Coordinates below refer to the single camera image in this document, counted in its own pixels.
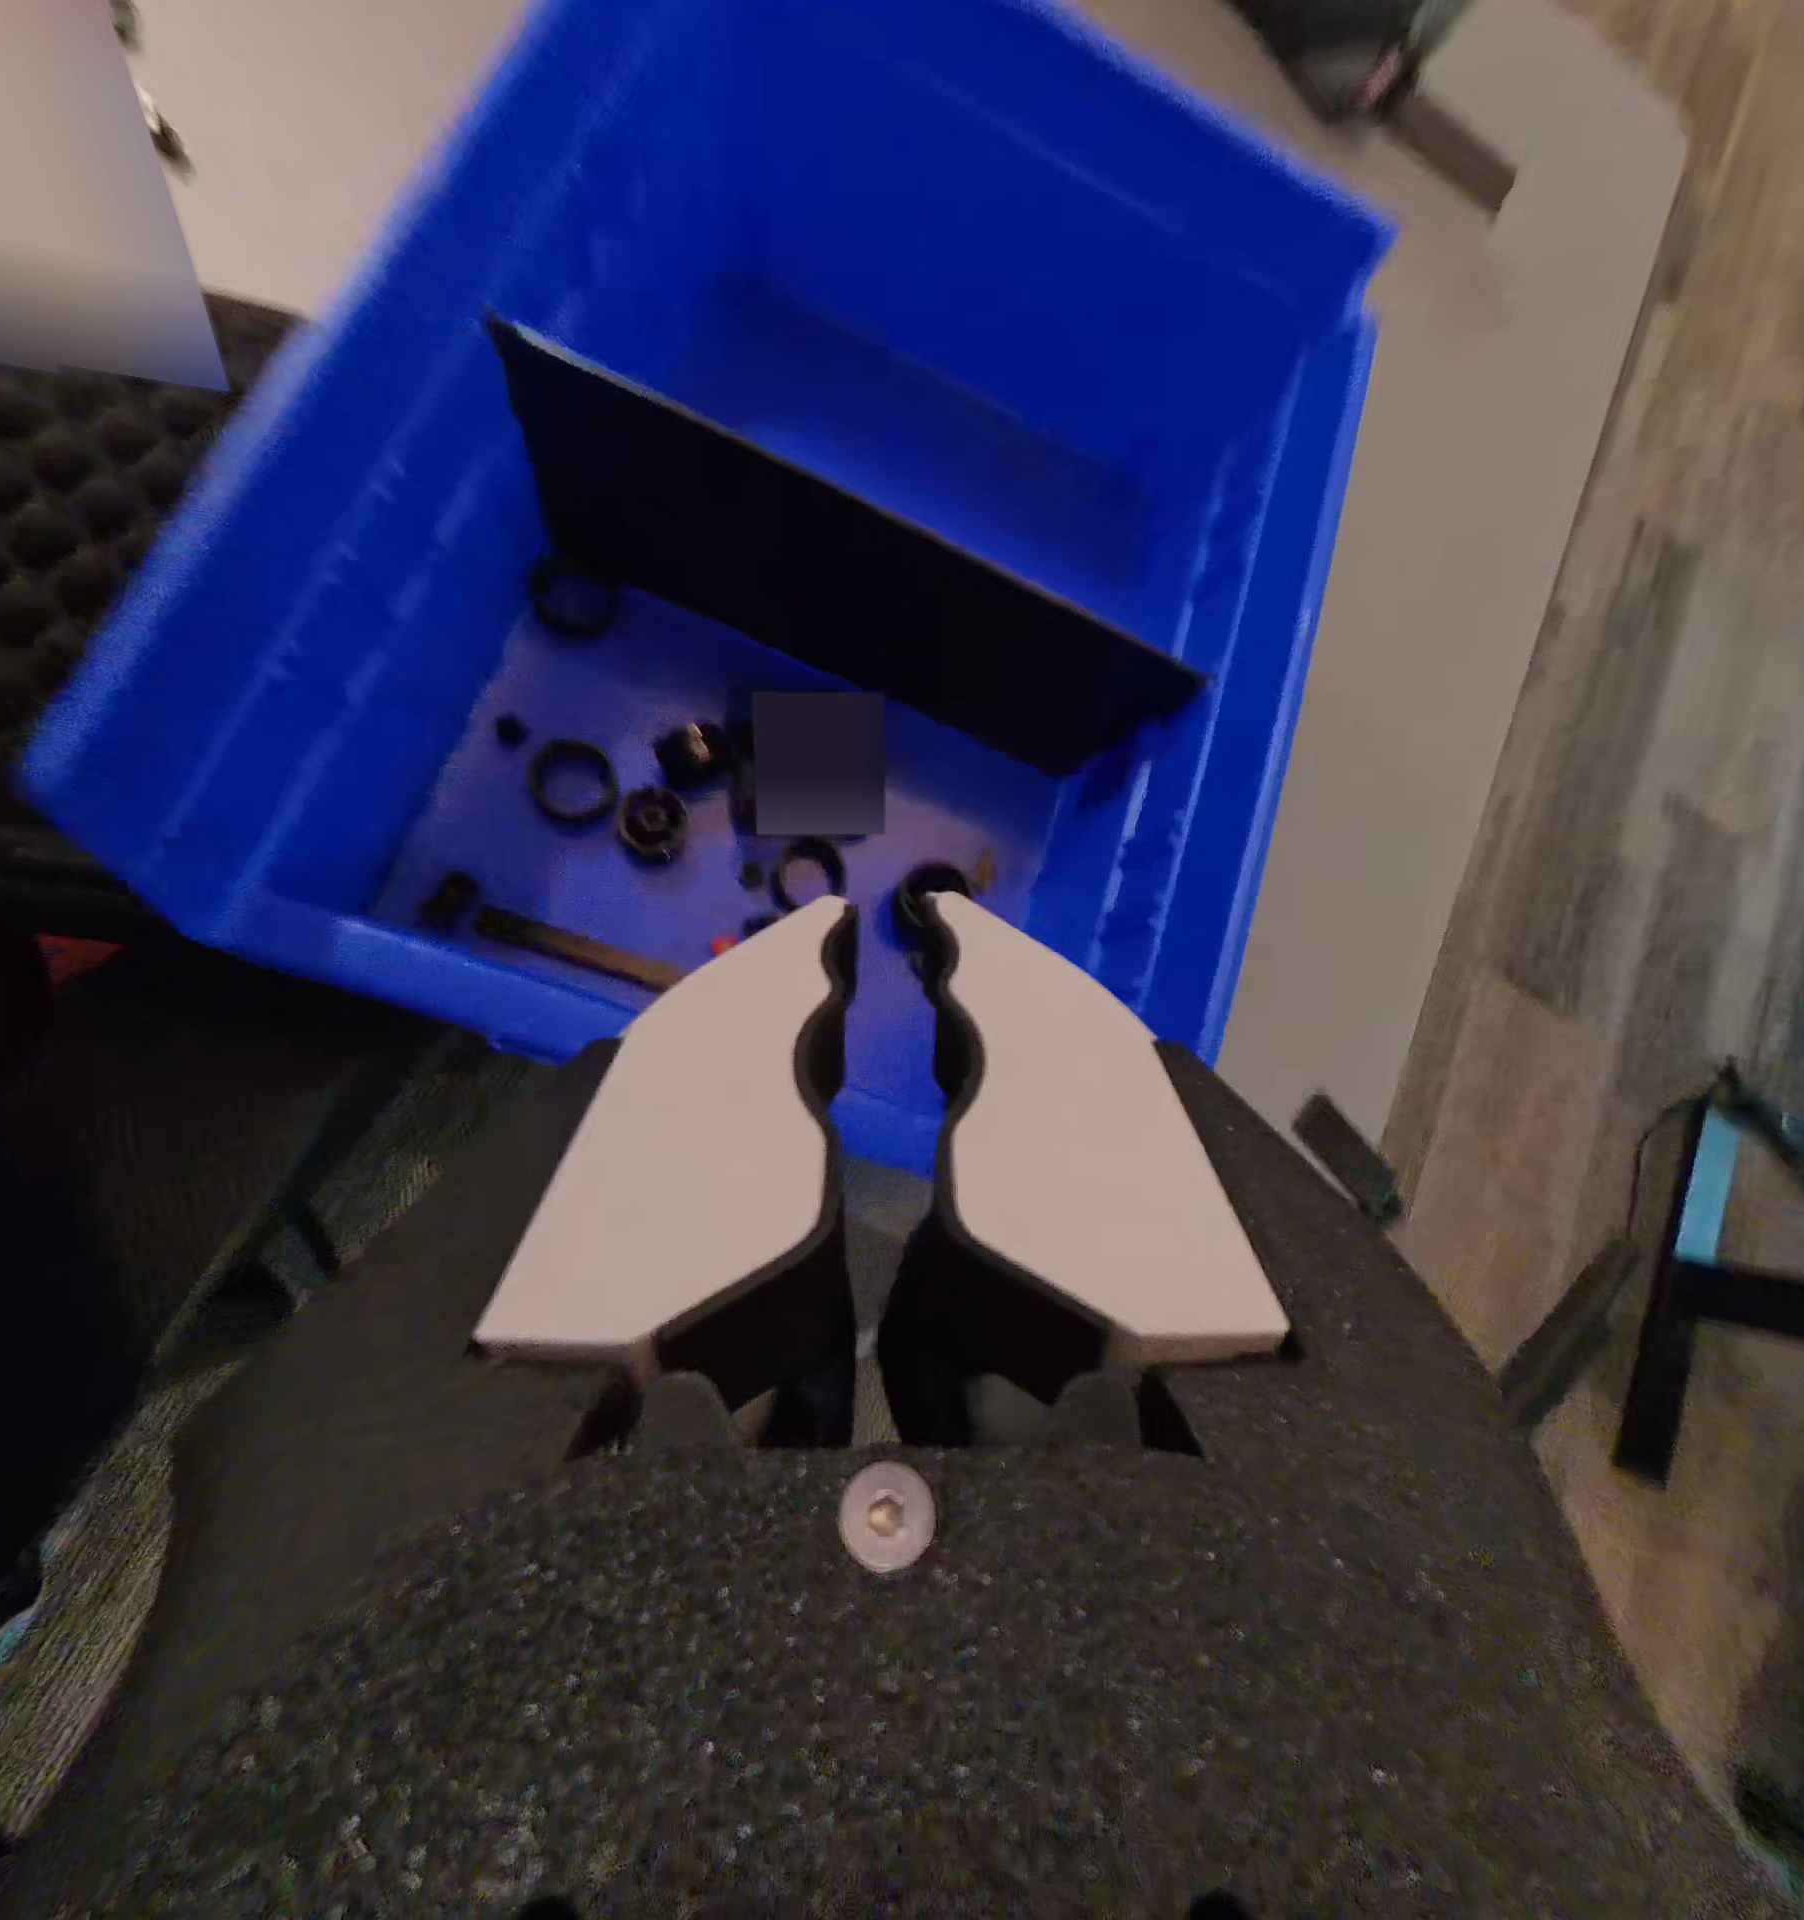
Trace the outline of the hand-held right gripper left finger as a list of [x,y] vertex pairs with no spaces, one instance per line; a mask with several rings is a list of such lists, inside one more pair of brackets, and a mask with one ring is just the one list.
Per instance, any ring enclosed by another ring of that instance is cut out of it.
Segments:
[[851,1350],[843,1014],[858,909],[824,897],[665,989],[602,1078],[475,1326],[624,1373],[814,1373]]

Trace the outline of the long black lego plate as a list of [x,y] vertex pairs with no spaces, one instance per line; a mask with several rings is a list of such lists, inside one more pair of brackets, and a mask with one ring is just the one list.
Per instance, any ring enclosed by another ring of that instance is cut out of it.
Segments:
[[485,906],[475,914],[473,932],[495,946],[621,980],[648,991],[665,991],[691,971],[678,962],[617,948],[496,906]]

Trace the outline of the blue plastic storage bin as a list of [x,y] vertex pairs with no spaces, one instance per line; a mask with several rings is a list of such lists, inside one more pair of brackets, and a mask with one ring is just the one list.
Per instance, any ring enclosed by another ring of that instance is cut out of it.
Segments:
[[994,846],[997,918],[1215,1061],[1393,240],[1074,10],[544,3],[222,432],[23,784],[192,939],[540,1061],[642,998],[478,938],[481,907],[685,967],[764,911],[740,869],[775,851],[719,790],[667,864],[532,802],[551,736],[648,784],[656,731],[720,721],[750,659],[759,692],[797,674],[633,589],[602,639],[544,627],[492,310],[1212,675],[1063,778],[873,692],[847,1147],[932,1159],[891,922],[930,858]]

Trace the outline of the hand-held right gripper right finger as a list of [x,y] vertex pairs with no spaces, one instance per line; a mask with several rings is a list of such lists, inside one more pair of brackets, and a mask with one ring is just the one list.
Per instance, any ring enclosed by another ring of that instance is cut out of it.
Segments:
[[945,1120],[902,1350],[952,1369],[1275,1354],[1288,1314],[1150,1029],[983,903],[922,907]]

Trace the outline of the black desk bracket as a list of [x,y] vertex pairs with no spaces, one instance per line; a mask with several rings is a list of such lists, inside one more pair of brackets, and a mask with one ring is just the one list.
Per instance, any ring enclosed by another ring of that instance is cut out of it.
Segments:
[[1403,1189],[1394,1167],[1326,1091],[1303,1101],[1292,1130],[1358,1211],[1382,1226],[1400,1218]]

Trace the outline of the black bin divider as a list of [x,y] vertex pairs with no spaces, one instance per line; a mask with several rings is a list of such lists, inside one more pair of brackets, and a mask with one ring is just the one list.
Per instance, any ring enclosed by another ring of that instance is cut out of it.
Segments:
[[549,548],[1051,778],[1212,675],[486,310]]

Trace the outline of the group of black lego wheels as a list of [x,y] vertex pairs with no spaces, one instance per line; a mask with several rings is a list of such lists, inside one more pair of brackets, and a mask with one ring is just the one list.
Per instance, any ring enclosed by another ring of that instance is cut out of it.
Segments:
[[[564,557],[547,552],[535,560],[529,576],[532,610],[556,637],[572,641],[596,641],[607,636],[615,625],[619,609],[619,589],[594,582],[572,567]],[[767,685],[765,698],[782,700],[786,708],[792,701],[800,706],[810,700],[850,701],[853,706],[861,693],[834,680],[824,685],[818,670],[801,661],[765,650],[750,641],[758,655],[770,659],[775,667],[793,667],[796,682],[788,685],[788,674]],[[581,736],[551,736],[532,757],[527,777],[532,802],[537,813],[558,829],[589,829],[604,821],[612,823],[624,849],[639,862],[667,864],[675,860],[691,838],[691,802],[699,792],[717,783],[726,784],[728,810],[734,833],[740,838],[759,836],[759,754],[756,709],[759,690],[756,682],[765,675],[765,667],[750,659],[756,680],[732,687],[723,720],[708,716],[691,716],[665,731],[656,731],[650,749],[656,762],[658,780],[650,784],[624,787],[615,775],[606,747]],[[597,790],[573,806],[564,802],[564,780],[576,784],[581,775],[592,775]],[[772,911],[758,914],[745,922],[740,935],[750,938],[770,927],[777,918],[793,914],[797,901],[792,894],[792,872],[797,864],[816,866],[828,881],[826,892],[845,897],[845,864],[842,845],[829,835],[796,835],[777,851],[772,866],[759,856],[746,856],[740,869],[740,881],[748,889],[767,888]],[[932,894],[961,894],[970,900],[986,900],[970,894],[967,886],[968,866],[946,858],[930,858],[913,866],[894,889],[893,920],[898,939],[910,948],[919,942],[919,903]]]

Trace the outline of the black egg-crate foam pad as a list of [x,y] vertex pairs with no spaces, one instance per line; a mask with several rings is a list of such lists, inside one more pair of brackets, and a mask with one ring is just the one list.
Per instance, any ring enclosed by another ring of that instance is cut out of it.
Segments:
[[0,829],[35,829],[17,762],[221,429],[289,310],[209,294],[224,389],[0,363]]

